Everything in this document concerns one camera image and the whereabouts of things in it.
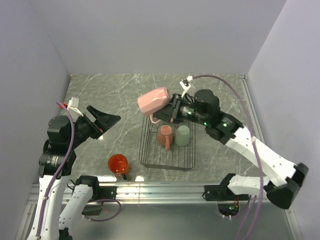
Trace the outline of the plain pink mug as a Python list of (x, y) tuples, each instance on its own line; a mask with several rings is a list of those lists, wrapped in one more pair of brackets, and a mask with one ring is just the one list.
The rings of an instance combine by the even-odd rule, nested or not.
[(155, 88), (137, 98), (139, 110), (145, 117), (149, 117), (153, 124), (158, 124), (160, 120), (154, 120), (153, 114), (164, 108), (171, 100), (172, 94), (166, 87)]

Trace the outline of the pink floral mug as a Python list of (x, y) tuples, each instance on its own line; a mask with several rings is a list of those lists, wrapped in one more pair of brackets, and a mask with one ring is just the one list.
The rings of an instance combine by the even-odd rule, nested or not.
[(162, 147), (169, 151), (174, 140), (172, 127), (170, 125), (161, 126), (157, 134), (157, 140)]

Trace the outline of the pale green cup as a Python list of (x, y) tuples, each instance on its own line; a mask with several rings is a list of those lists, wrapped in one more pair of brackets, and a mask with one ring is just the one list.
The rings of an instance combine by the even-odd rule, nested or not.
[(187, 125), (181, 125), (178, 127), (175, 133), (175, 144), (180, 147), (185, 147), (190, 142), (190, 128)]

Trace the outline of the orange mug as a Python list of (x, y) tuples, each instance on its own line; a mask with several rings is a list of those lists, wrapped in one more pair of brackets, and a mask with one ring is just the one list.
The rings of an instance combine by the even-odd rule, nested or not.
[(123, 180), (128, 179), (129, 163), (127, 158), (122, 154), (114, 154), (108, 160), (109, 170), (119, 178)]

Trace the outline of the black wire dish rack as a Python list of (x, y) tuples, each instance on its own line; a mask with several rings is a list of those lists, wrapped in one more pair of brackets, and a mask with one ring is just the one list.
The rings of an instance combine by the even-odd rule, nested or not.
[(170, 124), (173, 133), (178, 132), (182, 125), (190, 129), (190, 140), (187, 146), (179, 146), (175, 142), (170, 145), (170, 150), (160, 145), (158, 133), (165, 122), (153, 124), (148, 117), (143, 118), (139, 162), (146, 168), (189, 171), (196, 164), (196, 124), (190, 121), (183, 121), (179, 124)]

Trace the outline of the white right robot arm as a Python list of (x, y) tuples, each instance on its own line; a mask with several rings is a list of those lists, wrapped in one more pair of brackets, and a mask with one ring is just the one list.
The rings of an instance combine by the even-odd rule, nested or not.
[(203, 125), (205, 132), (254, 164), (260, 177), (245, 177), (231, 174), (220, 194), (226, 200), (236, 195), (266, 196), (275, 206), (289, 209), (301, 189), (309, 168), (304, 163), (293, 163), (277, 154), (234, 116), (221, 111), (220, 100), (209, 89), (195, 93), (191, 100), (179, 94), (170, 94), (163, 87), (150, 97), (149, 117), (168, 123), (184, 120)]

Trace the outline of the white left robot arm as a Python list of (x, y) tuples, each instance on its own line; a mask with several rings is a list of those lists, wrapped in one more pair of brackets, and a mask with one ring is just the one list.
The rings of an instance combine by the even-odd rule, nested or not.
[(65, 106), (65, 115), (53, 117), (48, 123), (42, 155), (39, 158), (39, 194), (30, 240), (71, 240), (76, 220), (84, 217), (88, 203), (116, 202), (105, 198), (96, 176), (82, 175), (73, 187), (71, 198), (62, 207), (65, 189), (71, 179), (72, 166), (77, 158), (75, 149), (87, 139), (98, 139), (117, 122), (119, 115), (101, 112), (91, 105), (87, 110), (91, 121), (76, 107)]

